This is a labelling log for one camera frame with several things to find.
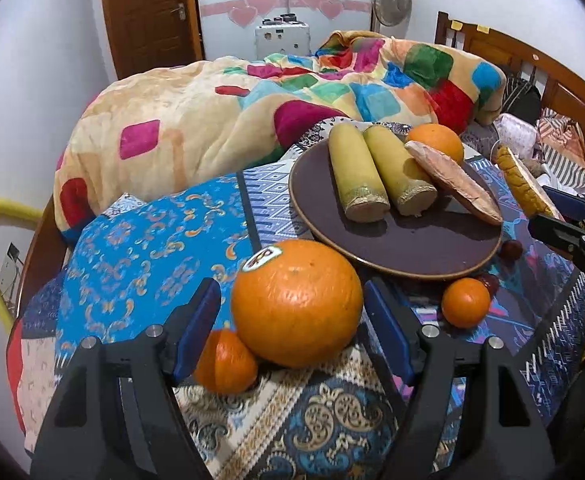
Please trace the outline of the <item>brown wooden door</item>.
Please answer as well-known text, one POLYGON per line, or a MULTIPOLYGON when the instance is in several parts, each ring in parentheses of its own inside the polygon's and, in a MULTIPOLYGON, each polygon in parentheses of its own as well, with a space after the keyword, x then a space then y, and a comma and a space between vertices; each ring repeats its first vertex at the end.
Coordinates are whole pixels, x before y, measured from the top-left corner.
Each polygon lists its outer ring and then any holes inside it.
POLYGON ((102 0, 102 11, 120 79, 204 58, 197 0, 102 0))

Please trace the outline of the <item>white appliance box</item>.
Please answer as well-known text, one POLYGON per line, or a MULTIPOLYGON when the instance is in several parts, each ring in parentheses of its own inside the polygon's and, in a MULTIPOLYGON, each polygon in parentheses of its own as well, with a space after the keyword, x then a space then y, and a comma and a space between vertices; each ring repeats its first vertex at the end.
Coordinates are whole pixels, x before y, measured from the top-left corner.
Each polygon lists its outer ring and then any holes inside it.
POLYGON ((254 29, 256 58, 273 53, 306 56, 311 54, 309 25, 298 21, 294 13, 265 18, 254 29))

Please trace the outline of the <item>standing electric fan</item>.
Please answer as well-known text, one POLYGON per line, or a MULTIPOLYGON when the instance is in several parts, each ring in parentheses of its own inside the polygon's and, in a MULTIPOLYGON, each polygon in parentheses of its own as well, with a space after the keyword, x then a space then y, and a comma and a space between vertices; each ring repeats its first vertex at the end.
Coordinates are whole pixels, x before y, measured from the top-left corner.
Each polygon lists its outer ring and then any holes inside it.
POLYGON ((373 14, 373 31, 381 27, 395 27, 402 24, 411 14, 413 0, 370 0, 373 14))

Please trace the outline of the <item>colourful patchwork blanket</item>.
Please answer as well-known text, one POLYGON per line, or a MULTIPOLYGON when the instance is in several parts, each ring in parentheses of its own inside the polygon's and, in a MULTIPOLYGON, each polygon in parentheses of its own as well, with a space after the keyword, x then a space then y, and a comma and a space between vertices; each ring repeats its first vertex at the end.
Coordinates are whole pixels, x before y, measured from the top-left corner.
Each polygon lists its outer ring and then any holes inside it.
POLYGON ((275 162, 332 117, 463 132, 499 114, 505 87, 478 55, 362 30, 337 30, 310 56, 154 68, 87 105, 55 171, 56 226, 75 243, 123 194, 150 202, 275 162))

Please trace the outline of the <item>blue patterned bed cloth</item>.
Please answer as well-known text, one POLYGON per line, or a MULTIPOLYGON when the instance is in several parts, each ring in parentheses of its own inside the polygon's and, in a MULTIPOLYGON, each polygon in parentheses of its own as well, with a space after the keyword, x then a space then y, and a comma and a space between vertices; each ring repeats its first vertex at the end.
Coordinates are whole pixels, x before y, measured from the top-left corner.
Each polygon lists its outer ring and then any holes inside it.
MULTIPOLYGON (((76 254, 24 307, 8 348, 8 370, 33 451, 56 386, 76 345, 135 337, 165 321, 201 280, 221 299, 258 248, 309 237, 288 192, 293 162, 329 131, 320 122, 277 162, 227 174, 145 203, 122 196, 83 232, 76 254)), ((501 337, 542 420, 552 419, 585 355, 585 276, 532 240, 527 219, 496 166, 470 166, 494 192, 504 235, 520 240, 514 264, 486 267, 499 287, 486 319, 468 340, 501 337)), ((399 427, 411 389, 390 378, 368 322, 337 359, 303 370, 265 368, 238 396, 187 384, 175 392, 197 450, 216 479, 371 479, 399 427)))

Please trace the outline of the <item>pink white pouch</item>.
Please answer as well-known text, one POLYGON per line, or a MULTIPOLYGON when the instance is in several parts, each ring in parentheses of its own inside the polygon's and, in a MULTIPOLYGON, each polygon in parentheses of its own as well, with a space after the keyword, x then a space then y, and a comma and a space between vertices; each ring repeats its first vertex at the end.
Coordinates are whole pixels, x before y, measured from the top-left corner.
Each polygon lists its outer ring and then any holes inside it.
POLYGON ((510 148, 513 154, 522 159, 531 159, 539 147, 539 133, 528 122, 513 116, 501 114, 493 122, 501 144, 510 148))

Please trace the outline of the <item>yellow sugarcane piece front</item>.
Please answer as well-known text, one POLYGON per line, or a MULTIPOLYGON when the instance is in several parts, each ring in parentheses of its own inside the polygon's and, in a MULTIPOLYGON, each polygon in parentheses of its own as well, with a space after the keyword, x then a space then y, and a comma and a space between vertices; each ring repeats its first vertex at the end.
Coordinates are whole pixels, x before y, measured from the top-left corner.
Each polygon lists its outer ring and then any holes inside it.
POLYGON ((345 216, 357 223, 380 221, 390 210, 390 200, 362 132, 341 122, 330 130, 328 149, 345 216))

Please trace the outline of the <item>wooden headboard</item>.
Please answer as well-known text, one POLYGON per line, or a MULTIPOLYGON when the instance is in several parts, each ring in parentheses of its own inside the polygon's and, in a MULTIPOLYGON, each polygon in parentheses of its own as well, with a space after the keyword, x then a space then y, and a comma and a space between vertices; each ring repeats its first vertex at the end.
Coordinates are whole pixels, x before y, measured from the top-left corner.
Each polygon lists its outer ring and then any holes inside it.
POLYGON ((585 143, 585 79, 535 47, 486 26, 453 20, 437 14, 434 41, 452 46, 505 67, 521 78, 530 76, 544 86, 542 106, 575 120, 585 143))

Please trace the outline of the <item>yellow sugarcane piece back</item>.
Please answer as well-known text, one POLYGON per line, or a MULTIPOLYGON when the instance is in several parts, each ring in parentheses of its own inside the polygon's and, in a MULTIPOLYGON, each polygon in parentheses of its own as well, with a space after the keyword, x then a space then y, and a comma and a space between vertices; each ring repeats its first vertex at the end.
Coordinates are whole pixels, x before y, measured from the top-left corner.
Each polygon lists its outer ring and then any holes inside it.
POLYGON ((428 174, 390 129, 370 126, 363 136, 397 211, 402 216, 419 217, 437 199, 437 188, 428 174))

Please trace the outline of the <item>black striped bag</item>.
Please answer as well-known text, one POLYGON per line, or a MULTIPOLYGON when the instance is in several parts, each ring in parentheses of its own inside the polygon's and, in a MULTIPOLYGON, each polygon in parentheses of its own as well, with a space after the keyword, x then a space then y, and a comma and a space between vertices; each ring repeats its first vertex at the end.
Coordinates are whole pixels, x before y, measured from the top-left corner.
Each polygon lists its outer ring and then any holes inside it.
POLYGON ((533 82, 508 74, 501 112, 535 126, 542 115, 541 92, 533 82))

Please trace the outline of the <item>purple round plate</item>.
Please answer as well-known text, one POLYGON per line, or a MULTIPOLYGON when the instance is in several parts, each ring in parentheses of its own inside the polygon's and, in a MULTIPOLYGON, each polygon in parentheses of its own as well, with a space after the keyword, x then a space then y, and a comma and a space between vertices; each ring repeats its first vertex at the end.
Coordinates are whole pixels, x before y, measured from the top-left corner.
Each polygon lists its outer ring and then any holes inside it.
POLYGON ((461 278, 481 268, 501 246, 499 226, 479 219, 449 195, 418 218, 391 209, 378 222, 347 219, 325 141, 293 163, 289 194, 317 240, 382 273, 430 281, 461 278))

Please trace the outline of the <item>small tangerine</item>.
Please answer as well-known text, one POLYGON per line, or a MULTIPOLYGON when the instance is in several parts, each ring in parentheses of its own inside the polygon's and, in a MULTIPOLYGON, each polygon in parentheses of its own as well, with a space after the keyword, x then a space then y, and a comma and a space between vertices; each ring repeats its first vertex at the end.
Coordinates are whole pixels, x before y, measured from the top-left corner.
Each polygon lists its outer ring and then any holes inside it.
POLYGON ((223 396, 248 390, 258 377, 258 361, 232 330, 212 330, 194 371, 199 385, 223 396))
POLYGON ((475 278, 461 278, 445 289, 441 311, 449 324, 469 330, 485 318, 491 301, 489 289, 482 282, 475 278))

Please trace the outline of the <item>dark red jujube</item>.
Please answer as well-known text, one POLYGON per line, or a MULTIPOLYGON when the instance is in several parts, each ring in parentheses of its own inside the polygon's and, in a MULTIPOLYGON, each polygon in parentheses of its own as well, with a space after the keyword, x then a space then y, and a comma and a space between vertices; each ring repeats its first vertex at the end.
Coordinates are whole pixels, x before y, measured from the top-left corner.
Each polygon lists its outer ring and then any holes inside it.
POLYGON ((489 294, 494 297, 499 289, 499 278, 491 273, 484 273, 477 276, 477 280, 481 282, 489 294))
POLYGON ((523 247, 519 240, 504 240, 498 255, 506 262, 515 262, 521 258, 523 247))

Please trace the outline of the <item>large orange with sticker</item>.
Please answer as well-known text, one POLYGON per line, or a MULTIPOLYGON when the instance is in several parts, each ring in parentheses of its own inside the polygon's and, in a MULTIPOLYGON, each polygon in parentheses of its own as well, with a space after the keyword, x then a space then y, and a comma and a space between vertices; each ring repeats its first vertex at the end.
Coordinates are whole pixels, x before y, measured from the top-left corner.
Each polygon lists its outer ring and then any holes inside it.
POLYGON ((242 342, 259 358, 302 368, 335 359, 354 338, 363 287, 343 255, 314 240, 284 240, 238 271, 230 312, 242 342))

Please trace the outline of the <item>yellow sugarcane piece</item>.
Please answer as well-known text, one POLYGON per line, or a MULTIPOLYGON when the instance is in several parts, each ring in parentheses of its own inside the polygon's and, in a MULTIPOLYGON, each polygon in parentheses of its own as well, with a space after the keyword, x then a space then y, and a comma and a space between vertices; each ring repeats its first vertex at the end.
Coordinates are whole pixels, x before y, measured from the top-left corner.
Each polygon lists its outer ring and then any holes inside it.
POLYGON ((330 130, 328 149, 345 216, 357 223, 380 221, 390 210, 390 200, 362 132, 341 122, 330 130))
POLYGON ((370 126, 363 136, 397 211, 402 216, 419 217, 437 199, 437 188, 428 174, 390 129, 370 126))

